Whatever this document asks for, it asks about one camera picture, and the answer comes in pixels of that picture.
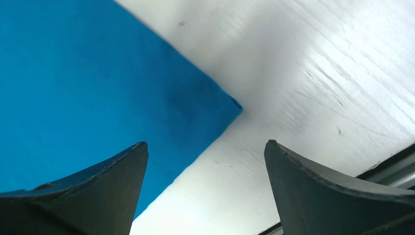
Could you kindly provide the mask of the blue polo shirt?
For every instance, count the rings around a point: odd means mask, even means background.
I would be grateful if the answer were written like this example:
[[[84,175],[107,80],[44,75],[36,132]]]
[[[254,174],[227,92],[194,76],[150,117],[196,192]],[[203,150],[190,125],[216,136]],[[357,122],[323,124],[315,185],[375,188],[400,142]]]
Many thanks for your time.
[[[113,0],[0,3],[0,189],[32,189],[144,141],[140,215],[242,112]]]

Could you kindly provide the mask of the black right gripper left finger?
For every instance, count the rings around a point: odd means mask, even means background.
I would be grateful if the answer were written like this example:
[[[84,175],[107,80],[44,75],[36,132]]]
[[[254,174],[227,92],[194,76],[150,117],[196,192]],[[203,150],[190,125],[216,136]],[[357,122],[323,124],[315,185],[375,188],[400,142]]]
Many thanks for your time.
[[[129,234],[148,156],[139,142],[59,180],[2,193],[1,234]]]

